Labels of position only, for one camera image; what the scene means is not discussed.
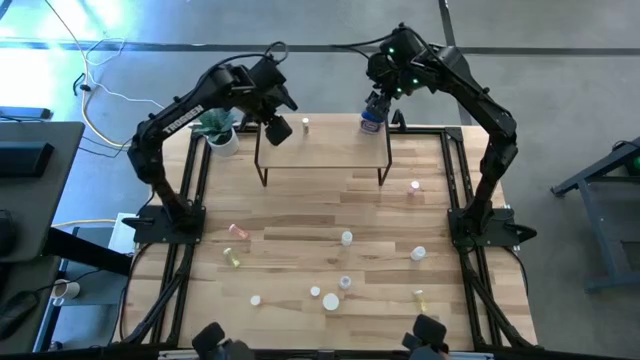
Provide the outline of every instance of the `plastic bottle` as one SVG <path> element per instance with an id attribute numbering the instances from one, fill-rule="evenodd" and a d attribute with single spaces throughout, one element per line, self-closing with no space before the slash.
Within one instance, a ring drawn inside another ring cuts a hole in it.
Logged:
<path id="1" fill-rule="evenodd" d="M 383 121 L 377 119 L 368 111 L 363 111 L 360 118 L 360 130 L 367 134 L 377 134 L 382 128 Z"/>

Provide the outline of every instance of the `white cup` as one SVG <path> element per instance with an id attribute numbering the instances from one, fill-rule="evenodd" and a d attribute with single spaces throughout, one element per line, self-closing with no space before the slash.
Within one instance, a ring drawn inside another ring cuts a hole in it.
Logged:
<path id="1" fill-rule="evenodd" d="M 73 299 L 80 293 L 80 284 L 65 279 L 58 279 L 51 291 L 54 306 L 61 306 L 65 300 Z"/>

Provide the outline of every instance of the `desk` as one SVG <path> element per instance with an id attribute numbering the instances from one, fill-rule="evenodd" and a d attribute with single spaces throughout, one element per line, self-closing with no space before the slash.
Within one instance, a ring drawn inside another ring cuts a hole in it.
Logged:
<path id="1" fill-rule="evenodd" d="M 488 137 L 480 127 L 462 130 L 472 181 L 477 183 Z M 164 145 L 167 177 L 175 189 L 189 135 L 183 129 Z M 211 160 L 205 235 L 196 247 L 179 346 L 190 347 L 194 335 L 217 321 L 227 336 L 253 348 L 401 349 L 402 336 L 411 331 L 418 314 L 412 292 L 421 289 L 428 315 L 447 326 L 451 348 L 472 348 L 460 263 L 447 225 L 449 193 L 438 137 L 391 135 L 394 164 L 382 187 L 366 169 L 283 169 L 263 188 L 254 175 L 254 148 L 255 135 L 240 135 L 236 155 Z M 455 158 L 455 148 L 451 150 Z M 420 181 L 423 190 L 409 198 L 412 180 Z M 498 188 L 494 204 L 503 203 Z M 231 223 L 249 231 L 251 240 L 231 235 Z M 347 229 L 354 240 L 344 248 L 340 234 Z M 412 262 L 409 253 L 418 245 L 427 249 L 428 257 Z M 227 247 L 238 254 L 239 269 L 225 261 L 222 252 Z M 157 298 L 166 251 L 166 245 L 155 244 L 138 263 L 126 304 L 126 333 Z M 486 253 L 496 302 L 535 343 L 518 263 L 503 249 L 488 248 Z M 353 281 L 347 291 L 339 291 L 343 275 Z M 325 312 L 321 298 L 309 295 L 313 285 L 322 295 L 338 294 L 340 307 Z M 260 295 L 262 305 L 253 307 L 252 295 Z M 170 303 L 165 335 L 172 307 Z M 479 312 L 488 338 L 483 306 Z"/>

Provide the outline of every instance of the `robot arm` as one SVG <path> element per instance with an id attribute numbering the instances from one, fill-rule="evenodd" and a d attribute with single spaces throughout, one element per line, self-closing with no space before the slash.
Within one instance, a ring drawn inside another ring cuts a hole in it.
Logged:
<path id="1" fill-rule="evenodd" d="M 226 61 L 207 70 L 189 93 L 174 97 L 170 106 L 155 115 L 149 114 L 149 120 L 139 123 L 128 150 L 138 178 L 158 194 L 168 220 L 176 229 L 193 226 L 194 218 L 190 205 L 173 191 L 165 176 L 162 143 L 168 137 L 209 109 L 234 107 L 266 125 L 266 137 L 274 145 L 291 134 L 289 125 L 275 114 L 282 104 L 297 110 L 283 85 L 286 79 L 277 68 L 278 62 L 264 55 L 247 69 L 224 64 Z"/>
<path id="2" fill-rule="evenodd" d="M 379 96 L 374 93 L 368 100 L 367 111 L 374 115 L 387 116 L 392 98 L 427 87 L 432 93 L 453 95 L 489 133 L 480 163 L 482 179 L 460 218 L 465 232 L 482 234 L 493 214 L 491 197 L 498 180 L 518 153 L 511 114 L 489 97 L 488 88 L 478 85 L 458 48 L 427 44 L 402 24 L 380 44 L 380 52 L 371 56 L 367 75 L 380 90 Z"/>

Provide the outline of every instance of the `gray floor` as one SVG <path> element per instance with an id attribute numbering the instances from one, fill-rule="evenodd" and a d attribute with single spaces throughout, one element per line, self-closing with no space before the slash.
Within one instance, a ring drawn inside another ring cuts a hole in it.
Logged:
<path id="1" fill-rule="evenodd" d="M 137 42 L 284 40 L 318 45 L 375 38 L 400 21 L 428 41 L 445 39 L 438 0 L 58 0 L 53 4 L 84 40 L 127 36 Z M 448 4 L 460 46 L 640 46 L 640 3 L 635 0 L 448 0 Z M 13 1 L 0 21 L 0 35 L 68 38 L 43 3 L 28 0 Z M 208 66 L 229 55 L 124 52 L 94 71 L 113 91 L 167 103 L 189 90 Z M 476 79 L 489 86 L 492 96 L 518 121 L 520 154 L 503 186 L 518 222 L 539 232 L 522 247 L 522 258 L 540 344 L 553 350 L 638 357 L 639 289 L 585 294 L 584 282 L 604 274 L 599 249 L 578 194 L 556 199 L 548 189 L 605 155 L 616 140 L 638 136 L 640 59 L 469 55 L 468 60 Z M 365 60 L 358 55 L 292 53 L 282 68 L 301 112 L 360 111 L 370 91 Z M 2 103 L 46 106 L 55 111 L 56 120 L 80 121 L 80 100 L 73 96 L 71 83 L 82 71 L 75 51 L 1 49 Z M 460 124 L 457 105 L 447 95 L 424 90 L 397 106 L 412 123 Z M 124 141 L 137 122 L 156 110 L 150 104 L 128 103 L 96 91 L 89 114 L 110 137 Z M 95 139 L 88 130 L 85 135 Z M 107 151 L 89 143 L 83 146 Z M 137 210 L 147 194 L 126 156 L 109 159 L 80 152 L 56 221 L 115 218 L 118 212 Z M 70 328 L 65 322 L 60 326 Z"/>

